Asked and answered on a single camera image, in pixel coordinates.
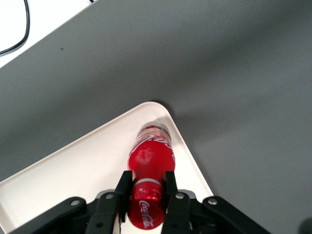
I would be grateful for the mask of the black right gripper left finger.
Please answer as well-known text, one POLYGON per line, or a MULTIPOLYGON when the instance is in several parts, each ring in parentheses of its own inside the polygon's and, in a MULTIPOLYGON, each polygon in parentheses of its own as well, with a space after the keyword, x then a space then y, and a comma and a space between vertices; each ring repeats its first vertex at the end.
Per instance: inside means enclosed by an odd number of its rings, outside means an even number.
POLYGON ((88 234, 119 234, 129 207, 129 197, 133 185, 131 171, 124 171, 117 187, 112 192, 102 194, 95 213, 86 228, 88 234))

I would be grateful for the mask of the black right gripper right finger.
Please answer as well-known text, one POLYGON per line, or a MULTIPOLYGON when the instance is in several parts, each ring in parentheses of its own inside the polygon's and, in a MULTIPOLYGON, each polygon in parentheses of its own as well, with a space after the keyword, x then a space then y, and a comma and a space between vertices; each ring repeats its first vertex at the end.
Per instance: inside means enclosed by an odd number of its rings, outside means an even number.
POLYGON ((190 232, 190 197, 179 192, 175 173, 166 172, 167 213, 165 214, 162 234, 188 234, 190 232))

